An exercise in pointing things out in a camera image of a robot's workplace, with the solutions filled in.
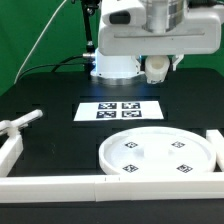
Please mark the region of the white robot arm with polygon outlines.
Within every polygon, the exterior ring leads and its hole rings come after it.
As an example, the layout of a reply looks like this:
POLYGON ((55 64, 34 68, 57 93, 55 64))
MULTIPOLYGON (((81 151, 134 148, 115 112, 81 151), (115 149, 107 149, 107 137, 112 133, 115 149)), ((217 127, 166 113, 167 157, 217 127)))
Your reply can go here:
POLYGON ((222 0, 102 0, 91 76, 161 82, 184 56, 216 52, 222 25, 222 0))

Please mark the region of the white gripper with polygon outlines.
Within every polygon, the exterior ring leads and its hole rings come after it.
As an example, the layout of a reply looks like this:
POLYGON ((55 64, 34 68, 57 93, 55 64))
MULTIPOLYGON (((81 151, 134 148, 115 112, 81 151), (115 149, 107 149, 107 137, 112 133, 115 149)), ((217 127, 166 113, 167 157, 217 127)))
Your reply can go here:
POLYGON ((220 6, 197 9, 151 6, 145 9, 146 22, 140 26, 108 26, 100 18, 98 49, 101 54, 174 55, 172 70, 175 71, 184 55, 211 54, 219 49, 220 6))

